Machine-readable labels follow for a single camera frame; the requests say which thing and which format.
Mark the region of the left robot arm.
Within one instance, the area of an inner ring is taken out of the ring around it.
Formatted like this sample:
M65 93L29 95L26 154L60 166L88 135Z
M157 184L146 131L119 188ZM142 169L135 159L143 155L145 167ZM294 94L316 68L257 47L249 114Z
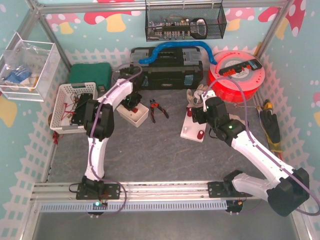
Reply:
M106 146L114 132L114 110L128 95L139 89L143 69L130 64L133 73L121 73L115 84L97 99L88 100L85 107L84 129L88 140L87 167L82 183L94 185L103 182Z

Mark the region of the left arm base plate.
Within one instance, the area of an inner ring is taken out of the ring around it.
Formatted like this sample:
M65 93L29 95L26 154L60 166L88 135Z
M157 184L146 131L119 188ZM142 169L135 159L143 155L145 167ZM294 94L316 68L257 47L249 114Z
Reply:
M77 200L119 200L121 187L116 183L94 181L81 183L76 191Z

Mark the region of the white peg base plate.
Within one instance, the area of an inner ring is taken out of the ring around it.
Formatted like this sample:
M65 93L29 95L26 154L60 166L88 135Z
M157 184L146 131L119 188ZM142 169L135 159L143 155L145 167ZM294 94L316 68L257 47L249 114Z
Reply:
M204 140L204 137L202 140L199 140L197 139L197 135L200 130L203 130L205 133L206 127L207 127L206 123L199 124L198 122L193 122L193 118L187 116L187 108L186 108L186 114L185 114L184 122L182 125L182 129L180 132L180 137L187 140L202 143Z

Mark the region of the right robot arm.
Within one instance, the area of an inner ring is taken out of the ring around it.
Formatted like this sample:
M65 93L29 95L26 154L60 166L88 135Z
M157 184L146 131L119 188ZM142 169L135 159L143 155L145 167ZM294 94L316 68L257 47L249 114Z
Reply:
M242 171L227 176L228 190L258 197L280 216L286 217L310 198L309 174L281 161L261 144L238 119L231 119L225 102L213 90L201 91L199 107L192 109L192 120L208 124L215 137L245 156L265 179L251 177Z

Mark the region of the white spring tray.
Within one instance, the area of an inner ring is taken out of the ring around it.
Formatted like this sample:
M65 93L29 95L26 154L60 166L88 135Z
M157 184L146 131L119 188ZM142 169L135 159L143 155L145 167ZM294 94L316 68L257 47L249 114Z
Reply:
M138 128L148 118L149 109L141 103L139 103L135 108L138 109L137 113L134 113L132 110L125 109L125 107L120 104L116 108L116 111L123 119Z

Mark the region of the beige work glove front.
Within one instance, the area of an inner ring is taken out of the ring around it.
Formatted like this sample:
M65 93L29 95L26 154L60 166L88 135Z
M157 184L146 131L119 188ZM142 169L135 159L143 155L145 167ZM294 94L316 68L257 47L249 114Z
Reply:
M235 114L229 114L229 117L231 120L237 120L237 121L240 121L243 125L246 124L245 120L241 119L238 115L235 115Z

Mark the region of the red large spring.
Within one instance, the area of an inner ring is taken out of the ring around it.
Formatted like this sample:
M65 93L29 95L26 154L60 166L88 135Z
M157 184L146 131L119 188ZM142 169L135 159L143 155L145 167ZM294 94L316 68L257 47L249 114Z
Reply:
M187 116L188 117L192 117L192 115L193 115L193 108L192 107L188 107L187 108Z

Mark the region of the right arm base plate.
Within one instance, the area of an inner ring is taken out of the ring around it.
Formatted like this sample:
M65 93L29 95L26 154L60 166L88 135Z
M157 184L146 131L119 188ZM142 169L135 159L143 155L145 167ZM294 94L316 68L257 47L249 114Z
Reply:
M238 192L233 186L225 181L211 181L207 183L209 198L246 198L252 195L245 192Z

